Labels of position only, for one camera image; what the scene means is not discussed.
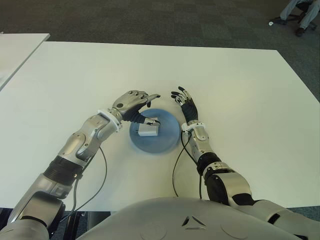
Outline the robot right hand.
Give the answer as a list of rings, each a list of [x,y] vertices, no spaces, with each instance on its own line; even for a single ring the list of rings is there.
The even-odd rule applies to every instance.
[[[189,92],[182,86],[178,87],[179,91],[172,91],[171,97],[180,105],[185,121],[188,124],[191,121],[198,120],[198,110]]]

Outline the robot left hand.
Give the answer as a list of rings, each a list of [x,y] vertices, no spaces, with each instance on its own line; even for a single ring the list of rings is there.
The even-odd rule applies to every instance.
[[[149,126],[160,126],[158,120],[145,117],[139,110],[151,106],[151,101],[159,98],[159,94],[148,95],[145,91],[130,90],[120,96],[112,105],[112,109],[121,115],[122,121],[144,124]]]

